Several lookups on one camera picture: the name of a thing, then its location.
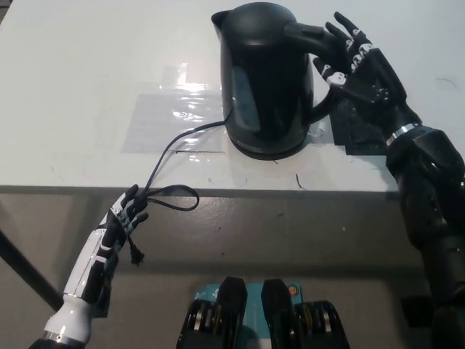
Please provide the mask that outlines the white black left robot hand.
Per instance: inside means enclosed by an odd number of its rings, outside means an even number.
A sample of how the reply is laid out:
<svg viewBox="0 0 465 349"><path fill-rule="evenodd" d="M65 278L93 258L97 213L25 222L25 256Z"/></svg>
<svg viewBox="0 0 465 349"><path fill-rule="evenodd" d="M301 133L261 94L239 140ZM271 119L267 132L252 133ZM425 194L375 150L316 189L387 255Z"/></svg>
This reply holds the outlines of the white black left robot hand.
<svg viewBox="0 0 465 349"><path fill-rule="evenodd" d="M111 282L118 254L134 229L148 218L147 201L133 185L113 203L89 234L65 285L64 294L95 305Z"/></svg>

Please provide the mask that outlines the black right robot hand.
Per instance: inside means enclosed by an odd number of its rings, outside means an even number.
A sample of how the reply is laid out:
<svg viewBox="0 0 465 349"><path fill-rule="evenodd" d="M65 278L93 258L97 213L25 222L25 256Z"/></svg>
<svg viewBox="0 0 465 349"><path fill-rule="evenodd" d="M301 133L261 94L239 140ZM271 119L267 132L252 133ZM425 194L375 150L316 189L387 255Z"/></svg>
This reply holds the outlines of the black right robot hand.
<svg viewBox="0 0 465 349"><path fill-rule="evenodd" d="M313 60L330 91L349 100L359 117L379 128L388 143L420 127L422 121L408 106L404 86L384 53L342 13L333 17L345 30L330 22L325 28L342 45L348 69L336 68L321 57Z"/></svg>

